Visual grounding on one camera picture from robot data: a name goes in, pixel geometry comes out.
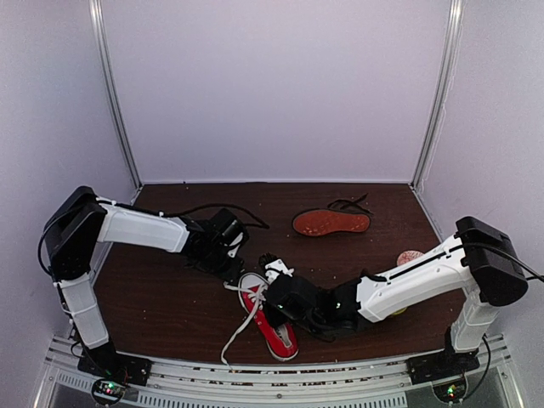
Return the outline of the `red canvas sneaker white laces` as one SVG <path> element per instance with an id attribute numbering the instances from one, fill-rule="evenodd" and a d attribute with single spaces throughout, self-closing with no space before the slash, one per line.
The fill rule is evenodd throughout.
<path id="1" fill-rule="evenodd" d="M 298 341 L 295 332 L 287 322 L 276 325 L 269 312 L 265 311 L 265 294 L 269 283 L 256 273 L 244 274 L 236 285 L 224 283 L 224 289 L 236 292 L 242 308 L 246 311 L 246 318 L 235 329 L 220 354 L 221 362 L 230 366 L 226 354 L 231 344 L 251 324 L 254 324 L 263 335 L 267 349 L 271 356 L 278 361 L 293 360 L 298 355 Z"/>

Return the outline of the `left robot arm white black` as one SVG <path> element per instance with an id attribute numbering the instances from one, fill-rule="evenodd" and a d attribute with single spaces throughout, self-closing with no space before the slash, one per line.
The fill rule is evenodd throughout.
<path id="1" fill-rule="evenodd" d="M 40 265 L 79 333 L 85 357 L 103 377 L 114 377 L 123 368 L 122 358 L 89 277 L 96 245 L 111 242 L 179 254 L 190 267 L 231 283 L 242 270 L 237 252 L 247 239 L 247 227 L 227 208 L 209 219 L 193 219 L 137 209 L 80 186 L 45 224 L 38 251 L 48 254 Z"/>

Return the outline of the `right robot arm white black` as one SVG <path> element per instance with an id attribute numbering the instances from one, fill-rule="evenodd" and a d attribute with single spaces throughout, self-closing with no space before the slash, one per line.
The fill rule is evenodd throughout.
<path id="1" fill-rule="evenodd" d="M 447 376 L 479 348 L 500 307 L 516 303 L 530 280 L 543 276 L 518 258 L 510 237 L 466 216 L 456 233 L 422 256 L 382 273 L 320 288 L 273 254 L 259 259 L 269 287 L 265 303 L 285 320 L 324 341 L 362 332 L 417 303 L 461 289 L 462 312 L 448 328 L 436 368 Z"/>

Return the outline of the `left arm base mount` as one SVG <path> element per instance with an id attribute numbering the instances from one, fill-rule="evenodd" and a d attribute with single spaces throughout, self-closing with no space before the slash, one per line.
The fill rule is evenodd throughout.
<path id="1" fill-rule="evenodd" d="M 119 403 L 133 385 L 148 382 L 152 363 L 149 359 L 119 353 L 112 340 L 90 348 L 81 343 L 77 369 L 97 379 L 91 385 L 91 397 L 102 407 Z"/>

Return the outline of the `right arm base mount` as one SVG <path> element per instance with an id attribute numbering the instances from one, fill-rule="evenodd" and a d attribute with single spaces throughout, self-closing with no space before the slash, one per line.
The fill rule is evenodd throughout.
<path id="1" fill-rule="evenodd" d="M 468 396 L 466 374 L 479 368 L 478 350 L 454 349 L 451 329 L 445 333 L 445 347 L 431 354 L 410 357 L 406 367 L 412 385 L 433 384 L 433 394 L 441 402 L 460 404 Z"/>

